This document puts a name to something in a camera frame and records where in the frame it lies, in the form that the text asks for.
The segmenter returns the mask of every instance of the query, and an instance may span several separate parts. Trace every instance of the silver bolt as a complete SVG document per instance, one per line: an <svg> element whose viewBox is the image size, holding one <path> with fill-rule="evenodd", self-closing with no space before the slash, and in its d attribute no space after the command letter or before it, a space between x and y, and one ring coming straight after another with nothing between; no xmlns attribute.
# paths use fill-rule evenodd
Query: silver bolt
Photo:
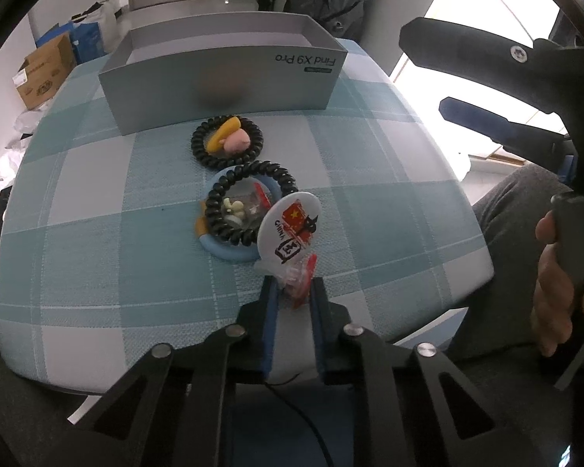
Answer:
<svg viewBox="0 0 584 467"><path fill-rule="evenodd" d="M430 342L422 342L417 345L417 352L426 358L432 358L437 354L437 348L433 346Z"/></svg>
<svg viewBox="0 0 584 467"><path fill-rule="evenodd" d="M514 45L511 47L511 56L515 61L520 63L525 63L528 60L528 53L523 47L519 45Z"/></svg>
<svg viewBox="0 0 584 467"><path fill-rule="evenodd" d="M154 358L166 358L171 354L171 346L168 344L156 344L151 348L151 355Z"/></svg>
<svg viewBox="0 0 584 467"><path fill-rule="evenodd" d="M242 337L246 334L246 330L242 325L233 324L225 329L225 333L228 337Z"/></svg>
<svg viewBox="0 0 584 467"><path fill-rule="evenodd" d="M364 328L354 323L344 326L344 333L349 337L358 337L364 332Z"/></svg>

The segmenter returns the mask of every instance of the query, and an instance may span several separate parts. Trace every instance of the gray box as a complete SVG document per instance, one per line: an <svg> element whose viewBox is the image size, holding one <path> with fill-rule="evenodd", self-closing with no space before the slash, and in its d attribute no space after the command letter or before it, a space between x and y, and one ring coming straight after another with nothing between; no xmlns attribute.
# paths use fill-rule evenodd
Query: gray box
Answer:
<svg viewBox="0 0 584 467"><path fill-rule="evenodd" d="M305 15L197 15L128 32L100 83L127 135L223 114L324 109L346 54Z"/></svg>

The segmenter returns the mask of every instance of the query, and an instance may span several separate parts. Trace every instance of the gray pants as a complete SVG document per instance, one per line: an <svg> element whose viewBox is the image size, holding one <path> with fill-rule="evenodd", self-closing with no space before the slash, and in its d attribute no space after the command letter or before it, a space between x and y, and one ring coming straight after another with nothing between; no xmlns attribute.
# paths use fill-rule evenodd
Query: gray pants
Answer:
<svg viewBox="0 0 584 467"><path fill-rule="evenodd" d="M558 465L570 442L572 396L540 378L528 318L542 251L534 227L553 194L564 190L555 176L528 165L475 205L495 277L466 299L470 311L449 350L485 396L530 435L550 466ZM23 466L39 464L70 426L66 418L79 401L15 376L0 358L0 432Z"/></svg>

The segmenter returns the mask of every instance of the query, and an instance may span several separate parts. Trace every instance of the white round sticker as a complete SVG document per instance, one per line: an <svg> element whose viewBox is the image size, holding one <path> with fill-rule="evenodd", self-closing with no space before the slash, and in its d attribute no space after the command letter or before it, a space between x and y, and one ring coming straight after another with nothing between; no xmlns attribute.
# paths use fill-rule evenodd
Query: white round sticker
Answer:
<svg viewBox="0 0 584 467"><path fill-rule="evenodd" d="M257 234L262 260L293 263L311 251L320 225L322 207L311 193L283 197L266 213Z"/></svg>

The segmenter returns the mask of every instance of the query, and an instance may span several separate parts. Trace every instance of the tablecloth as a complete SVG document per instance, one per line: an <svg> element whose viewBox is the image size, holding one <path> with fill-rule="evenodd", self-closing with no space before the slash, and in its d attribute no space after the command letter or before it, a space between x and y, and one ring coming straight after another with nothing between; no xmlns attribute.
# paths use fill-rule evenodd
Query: tablecloth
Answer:
<svg viewBox="0 0 584 467"><path fill-rule="evenodd" d="M493 267L432 138L372 59L342 43L349 54L326 110L244 116L262 129L260 159L281 163L322 203L316 274L329 298L393 339ZM122 136L98 81L105 61L77 67L40 122L0 241L6 363L87 392L105 391L157 342L180 348L232 323L262 282L195 237L214 174L190 153L200 121ZM281 332L298 328L289 317Z"/></svg>

